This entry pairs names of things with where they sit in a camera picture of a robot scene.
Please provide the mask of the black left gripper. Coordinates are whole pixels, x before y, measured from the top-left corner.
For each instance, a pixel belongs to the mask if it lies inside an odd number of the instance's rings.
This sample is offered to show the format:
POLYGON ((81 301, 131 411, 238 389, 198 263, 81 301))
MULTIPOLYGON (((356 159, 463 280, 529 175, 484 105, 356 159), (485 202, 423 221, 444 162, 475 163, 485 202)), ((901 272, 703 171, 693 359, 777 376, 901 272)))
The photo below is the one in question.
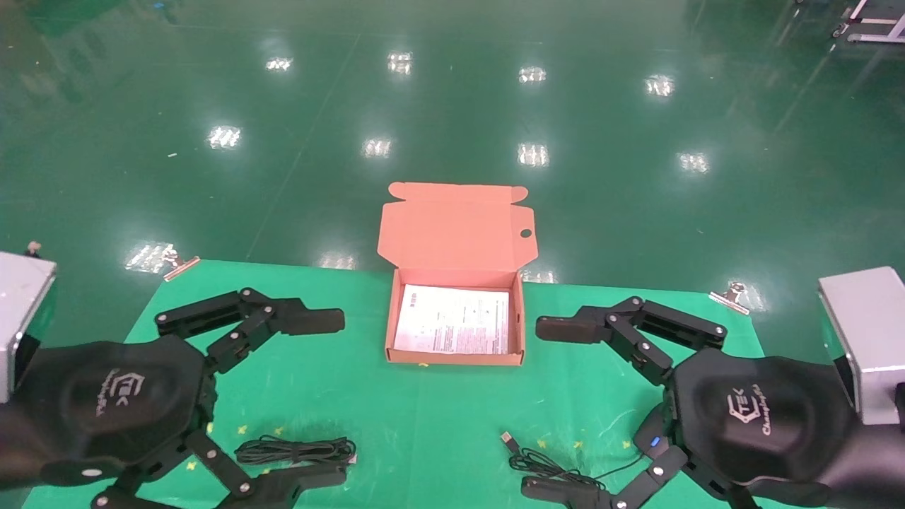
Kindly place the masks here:
POLYGON ((346 482, 340 462, 252 478, 203 431, 213 418, 214 374, 228 373, 278 333, 343 331, 342 309, 310 309, 300 298, 243 288, 165 310, 156 315, 156 329, 162 337, 145 344, 98 341, 36 351, 2 405, 2 489, 112 478, 94 508, 167 508, 138 492, 190 455, 226 489, 218 508, 292 508, 305 491, 346 482), (208 346, 206 357, 183 341, 223 327, 230 331, 208 346))

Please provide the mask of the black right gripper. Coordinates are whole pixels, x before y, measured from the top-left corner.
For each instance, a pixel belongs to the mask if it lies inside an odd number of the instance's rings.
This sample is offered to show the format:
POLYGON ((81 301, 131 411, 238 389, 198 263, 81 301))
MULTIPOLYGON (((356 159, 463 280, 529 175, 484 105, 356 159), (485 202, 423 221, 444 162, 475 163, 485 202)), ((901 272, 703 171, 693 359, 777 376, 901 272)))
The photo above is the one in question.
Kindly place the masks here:
POLYGON ((572 317, 540 316, 535 333, 562 344, 606 344, 650 384, 665 385, 665 435, 682 451, 663 451, 618 493, 525 476, 527 498, 566 508, 643 508, 683 472, 724 501, 869 506, 870 471, 857 454, 860 421, 833 367, 728 355, 720 351, 723 325, 639 296, 584 305, 572 317), (673 367, 648 335, 698 352, 673 367))

